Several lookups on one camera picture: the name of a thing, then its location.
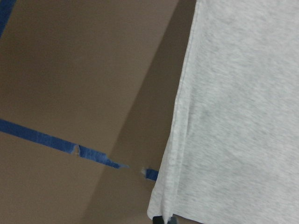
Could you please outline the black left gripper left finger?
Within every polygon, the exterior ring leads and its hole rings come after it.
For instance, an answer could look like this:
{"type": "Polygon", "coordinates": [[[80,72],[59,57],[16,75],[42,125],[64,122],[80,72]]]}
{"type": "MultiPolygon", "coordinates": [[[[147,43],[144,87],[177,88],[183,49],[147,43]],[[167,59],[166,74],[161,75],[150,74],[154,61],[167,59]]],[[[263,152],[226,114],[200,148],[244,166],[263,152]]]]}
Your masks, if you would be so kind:
{"type": "Polygon", "coordinates": [[[164,220],[162,216],[155,216],[152,218],[153,224],[164,224],[164,220]]]}

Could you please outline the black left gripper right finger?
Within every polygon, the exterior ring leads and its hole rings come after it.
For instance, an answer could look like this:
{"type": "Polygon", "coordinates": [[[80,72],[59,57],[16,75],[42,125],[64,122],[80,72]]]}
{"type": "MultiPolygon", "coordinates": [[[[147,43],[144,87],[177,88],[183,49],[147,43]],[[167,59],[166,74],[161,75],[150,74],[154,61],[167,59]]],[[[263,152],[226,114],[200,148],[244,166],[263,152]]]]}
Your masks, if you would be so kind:
{"type": "Polygon", "coordinates": [[[176,217],[172,216],[169,221],[168,224],[178,224],[178,220],[176,217]]]}

